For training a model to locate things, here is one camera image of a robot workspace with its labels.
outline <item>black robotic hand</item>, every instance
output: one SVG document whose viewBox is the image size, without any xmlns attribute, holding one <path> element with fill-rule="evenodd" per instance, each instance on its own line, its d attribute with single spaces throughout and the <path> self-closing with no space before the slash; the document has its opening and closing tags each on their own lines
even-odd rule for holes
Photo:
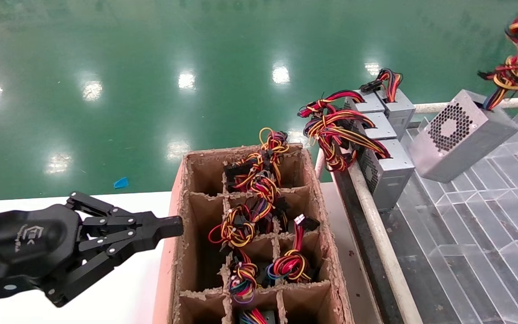
<svg viewBox="0 0 518 324">
<path fill-rule="evenodd" d="M 130 213 L 79 192 L 65 205 L 0 213 L 0 298 L 39 289 L 62 307 L 133 254 L 182 234 L 179 216 Z"/>
</svg>

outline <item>silver power supply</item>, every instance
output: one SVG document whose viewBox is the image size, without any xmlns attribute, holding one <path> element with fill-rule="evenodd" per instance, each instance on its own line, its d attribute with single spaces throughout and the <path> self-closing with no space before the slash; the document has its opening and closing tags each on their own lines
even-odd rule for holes
<svg viewBox="0 0 518 324">
<path fill-rule="evenodd" d="M 415 105 L 411 103 L 409 98 L 407 98 L 400 89 L 397 89 L 397 92 L 395 92 L 394 103 L 385 102 L 385 99 L 387 98 L 385 91 L 377 90 L 375 93 L 385 107 L 385 115 L 393 126 L 395 133 L 397 133 L 397 139 L 401 141 L 401 138 L 405 134 L 407 126 L 415 113 Z"/>
<path fill-rule="evenodd" d="M 461 90 L 415 137 L 409 154 L 423 178 L 450 182 L 518 131 L 501 109 L 480 109 L 484 101 Z"/>
<path fill-rule="evenodd" d="M 361 122 L 355 121 L 356 131 L 366 135 L 372 140 L 392 140 L 397 138 L 395 130 L 391 127 L 389 121 L 387 121 L 387 117 L 385 117 L 384 113 L 371 112 L 366 113 L 365 116 L 375 124 L 375 127 L 366 129 Z"/>
<path fill-rule="evenodd" d="M 355 90 L 358 94 L 363 97 L 365 100 L 364 103 L 356 104 L 352 98 L 345 98 L 345 104 L 343 105 L 344 109 L 353 109 L 354 111 L 358 111 L 360 113 L 378 113 L 385 111 L 385 107 L 383 107 L 381 101 L 377 98 L 377 96 L 373 93 L 362 93 L 359 90 Z"/>
<path fill-rule="evenodd" d="M 387 148 L 391 158 L 379 159 L 374 151 L 366 149 L 358 163 L 377 210 L 388 212 L 397 204 L 415 167 L 399 141 L 386 139 L 380 143 Z"/>
</svg>

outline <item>white pipe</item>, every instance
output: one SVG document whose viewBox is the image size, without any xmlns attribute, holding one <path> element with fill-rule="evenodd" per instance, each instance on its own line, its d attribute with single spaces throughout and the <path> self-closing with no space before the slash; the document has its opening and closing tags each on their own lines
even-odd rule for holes
<svg viewBox="0 0 518 324">
<path fill-rule="evenodd" d="M 423 321 L 419 315 L 419 310 L 417 310 L 417 304 L 415 304 L 411 290 L 409 290 L 409 286 L 401 270 L 401 265 L 399 265 L 399 261 L 397 261 L 397 256 L 387 236 L 387 230 L 385 230 L 385 226 L 383 225 L 379 211 L 377 211 L 373 196 L 366 185 L 361 169 L 357 163 L 354 163 L 348 170 L 369 225 L 371 237 L 375 242 L 377 252 L 387 275 L 387 280 L 393 290 L 399 311 L 401 311 L 403 322 L 405 324 L 422 324 Z M 331 176 L 333 177 L 333 182 L 335 182 L 333 172 L 331 172 Z"/>
<path fill-rule="evenodd" d="M 447 103 L 416 104 L 415 113 L 438 113 L 447 106 Z M 504 99 L 497 108 L 518 108 L 518 98 Z"/>
<path fill-rule="evenodd" d="M 315 176 L 317 179 L 321 178 L 321 172 L 323 172 L 323 168 L 325 166 L 325 155 L 323 154 L 323 150 L 319 148 L 319 152 L 317 152 L 317 160 L 315 162 Z"/>
</svg>

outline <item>blue plastic scrap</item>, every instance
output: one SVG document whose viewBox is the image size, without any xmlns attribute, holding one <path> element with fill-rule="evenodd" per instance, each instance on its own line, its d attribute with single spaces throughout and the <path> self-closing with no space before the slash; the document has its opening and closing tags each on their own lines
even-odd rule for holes
<svg viewBox="0 0 518 324">
<path fill-rule="evenodd" d="M 125 188 L 127 186 L 129 186 L 129 180 L 127 180 L 126 176 L 113 182 L 113 188 L 115 188 L 115 189 L 121 189 L 121 188 Z"/>
</svg>

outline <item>transparent plastic sheet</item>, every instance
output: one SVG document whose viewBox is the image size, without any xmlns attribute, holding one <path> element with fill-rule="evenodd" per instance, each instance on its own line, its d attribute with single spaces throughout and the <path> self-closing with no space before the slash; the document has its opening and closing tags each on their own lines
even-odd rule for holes
<svg viewBox="0 0 518 324">
<path fill-rule="evenodd" d="M 518 133 L 450 183 L 411 180 L 392 215 L 405 220 L 405 239 L 419 243 L 459 322 L 518 324 Z"/>
</svg>

